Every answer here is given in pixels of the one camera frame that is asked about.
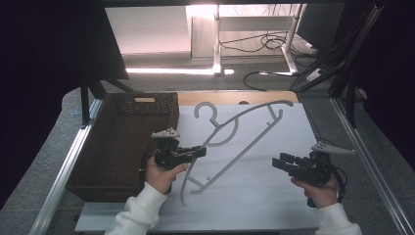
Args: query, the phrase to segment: light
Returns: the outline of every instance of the light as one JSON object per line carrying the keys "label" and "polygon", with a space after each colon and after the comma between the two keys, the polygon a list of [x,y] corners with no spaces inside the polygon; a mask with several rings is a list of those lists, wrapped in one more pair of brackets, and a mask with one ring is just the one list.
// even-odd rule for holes
{"label": "light", "polygon": [[[126,69],[128,73],[156,73],[156,74],[191,74],[191,75],[214,75],[213,69],[207,70],[184,70],[184,69]],[[234,70],[224,70],[225,74],[233,74]]]}

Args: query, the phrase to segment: hand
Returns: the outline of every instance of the hand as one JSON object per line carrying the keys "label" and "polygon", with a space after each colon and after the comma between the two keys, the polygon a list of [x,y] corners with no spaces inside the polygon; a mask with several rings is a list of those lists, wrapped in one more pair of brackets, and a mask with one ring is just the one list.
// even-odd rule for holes
{"label": "hand", "polygon": [[155,163],[155,157],[151,156],[147,162],[146,181],[157,191],[165,194],[171,183],[176,179],[176,174],[187,169],[188,164],[180,164],[172,170],[165,170]]}
{"label": "hand", "polygon": [[291,178],[291,182],[303,188],[305,196],[311,198],[318,209],[329,207],[338,202],[337,181],[333,175],[329,182],[322,187],[315,187],[295,178]]}

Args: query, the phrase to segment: gray carpet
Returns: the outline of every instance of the gray carpet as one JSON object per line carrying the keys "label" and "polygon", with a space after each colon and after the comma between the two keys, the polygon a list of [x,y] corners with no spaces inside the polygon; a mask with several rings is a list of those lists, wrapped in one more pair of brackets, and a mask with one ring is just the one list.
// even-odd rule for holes
{"label": "gray carpet", "polygon": [[[142,57],[124,57],[127,67],[157,66],[180,68],[209,68],[209,60],[191,60],[188,55],[153,55]],[[185,91],[185,90],[247,90],[243,76],[250,71],[284,71],[286,66],[282,58],[235,59],[224,60],[226,69],[235,70],[232,75],[195,76],[195,75],[154,75],[131,74],[124,81],[136,90],[144,91]],[[269,90],[286,90],[294,77],[275,75],[255,75],[250,77],[252,86]],[[330,80],[311,90],[299,94],[306,108],[310,124],[316,138],[336,146],[351,149],[352,144],[327,97]],[[110,92],[119,89],[105,83]],[[79,90],[73,90],[63,100],[61,115],[51,131],[24,179],[0,212],[0,234],[27,234],[43,202],[49,193],[55,177],[65,160],[70,145],[81,125]],[[379,169],[398,197],[412,225],[415,224],[415,173],[405,162],[389,140],[370,120],[362,104],[356,104],[356,124]],[[368,173],[358,156],[333,155],[333,163],[346,171],[348,185],[344,206],[350,219],[357,222],[365,235],[399,234],[390,213],[381,200]],[[66,192],[61,199],[48,234],[75,234],[76,216],[83,203],[73,194]],[[303,231],[285,231],[281,234],[306,234]]]}

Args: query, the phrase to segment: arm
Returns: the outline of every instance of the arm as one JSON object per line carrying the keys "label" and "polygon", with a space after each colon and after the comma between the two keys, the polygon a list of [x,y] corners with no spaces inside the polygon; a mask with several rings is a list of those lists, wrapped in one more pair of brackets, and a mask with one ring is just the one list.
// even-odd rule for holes
{"label": "arm", "polygon": [[106,234],[146,234],[160,220],[159,210],[167,199],[164,193],[176,174],[186,169],[187,164],[180,164],[172,170],[164,170],[155,164],[154,157],[149,158],[143,191],[127,200],[124,211],[116,215]]}
{"label": "arm", "polygon": [[311,198],[317,206],[315,215],[319,229],[315,232],[316,235],[362,234],[359,225],[348,221],[343,206],[337,202],[337,182],[334,177],[323,187],[314,187],[295,178],[291,181],[303,188],[305,196]]}

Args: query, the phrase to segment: dark wicker basket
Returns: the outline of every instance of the dark wicker basket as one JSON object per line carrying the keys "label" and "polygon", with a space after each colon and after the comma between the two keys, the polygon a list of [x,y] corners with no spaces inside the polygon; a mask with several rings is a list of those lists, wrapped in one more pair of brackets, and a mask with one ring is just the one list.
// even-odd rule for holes
{"label": "dark wicker basket", "polygon": [[176,128],[177,93],[113,93],[104,100],[67,189],[85,202],[125,202],[140,192],[140,163],[153,132]]}

